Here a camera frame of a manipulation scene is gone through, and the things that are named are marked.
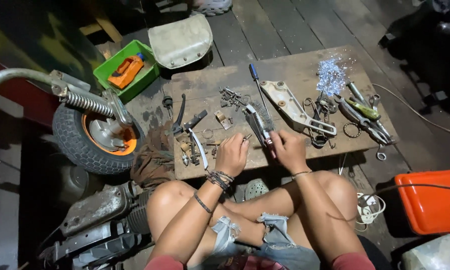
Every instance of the brown rag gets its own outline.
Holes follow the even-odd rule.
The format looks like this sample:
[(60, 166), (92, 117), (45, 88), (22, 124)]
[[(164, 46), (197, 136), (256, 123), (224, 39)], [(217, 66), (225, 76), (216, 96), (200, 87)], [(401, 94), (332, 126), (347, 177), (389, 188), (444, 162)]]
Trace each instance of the brown rag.
[(150, 129), (140, 150), (133, 159), (130, 177), (142, 188), (151, 189), (175, 180), (172, 121)]

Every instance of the ripped denim shorts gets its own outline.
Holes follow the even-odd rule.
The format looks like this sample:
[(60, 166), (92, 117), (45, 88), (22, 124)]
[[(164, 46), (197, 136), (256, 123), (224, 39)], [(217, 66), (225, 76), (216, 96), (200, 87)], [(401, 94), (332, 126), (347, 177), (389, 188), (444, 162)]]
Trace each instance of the ripped denim shorts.
[(200, 265), (189, 267), (189, 270), (216, 270), (218, 265), (229, 257), (243, 253), (268, 258), (285, 266), (289, 270), (319, 270), (320, 260), (309, 248), (293, 242), (287, 234), (287, 217), (263, 213), (258, 222), (270, 227), (264, 236), (264, 244), (259, 248), (249, 248), (234, 242), (240, 229), (230, 223), (230, 218), (221, 217), (212, 227), (217, 233), (215, 247), (210, 256)]

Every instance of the hand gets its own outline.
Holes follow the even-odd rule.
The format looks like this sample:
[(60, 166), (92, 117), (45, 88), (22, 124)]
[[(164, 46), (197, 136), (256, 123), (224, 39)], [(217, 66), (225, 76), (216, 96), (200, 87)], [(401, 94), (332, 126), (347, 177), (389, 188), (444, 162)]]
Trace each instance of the hand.
[(278, 160), (292, 175), (310, 171), (306, 162), (307, 147), (304, 138), (284, 130), (278, 133), (270, 132), (270, 138), (274, 143)]
[(232, 177), (240, 175), (247, 164), (249, 144), (248, 140), (243, 141), (242, 133), (237, 133), (232, 138), (225, 139), (218, 146), (215, 170), (222, 171)]

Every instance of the bracelet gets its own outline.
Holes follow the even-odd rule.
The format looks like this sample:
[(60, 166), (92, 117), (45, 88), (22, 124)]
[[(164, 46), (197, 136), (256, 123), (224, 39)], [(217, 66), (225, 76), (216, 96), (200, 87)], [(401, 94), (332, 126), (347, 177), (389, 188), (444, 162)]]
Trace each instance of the bracelet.
[(198, 201), (198, 203), (205, 209), (205, 211), (209, 214), (211, 214), (210, 208), (208, 208), (201, 200), (198, 198), (197, 192), (193, 192), (193, 197)]
[(217, 184), (223, 189), (223, 193), (226, 192), (229, 185), (223, 181), (219, 175), (216, 173), (211, 172), (210, 175), (207, 177), (207, 180), (210, 181), (212, 184)]
[(298, 173), (292, 175), (292, 180), (295, 180), (295, 179), (297, 178), (298, 175), (301, 175), (301, 174), (309, 174), (309, 173), (312, 173), (312, 171), (311, 171), (311, 170), (306, 170), (306, 171), (298, 172)]
[(224, 173), (222, 171), (212, 170), (211, 172), (221, 175), (223, 178), (227, 179), (229, 182), (233, 182), (235, 180), (235, 177), (230, 176), (230, 175), (228, 175), (228, 174), (226, 174), (226, 173)]

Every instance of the green plastic bin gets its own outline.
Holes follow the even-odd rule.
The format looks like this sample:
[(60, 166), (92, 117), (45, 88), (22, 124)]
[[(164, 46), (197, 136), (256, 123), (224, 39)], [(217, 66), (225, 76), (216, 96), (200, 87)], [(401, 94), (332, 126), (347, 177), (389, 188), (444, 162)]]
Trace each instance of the green plastic bin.
[[(145, 57), (144, 67), (138, 72), (137, 76), (125, 89), (120, 90), (112, 86), (111, 83), (107, 81), (108, 77), (117, 69), (125, 58), (136, 55), (138, 52), (141, 52)], [(121, 101), (126, 104), (145, 88), (147, 88), (147, 86), (149, 86), (160, 75), (160, 70), (150, 47), (138, 40), (132, 40), (132, 42), (128, 43), (125, 48), (121, 49), (113, 57), (109, 58), (97, 67), (93, 71), (93, 74), (104, 88), (114, 89)]]

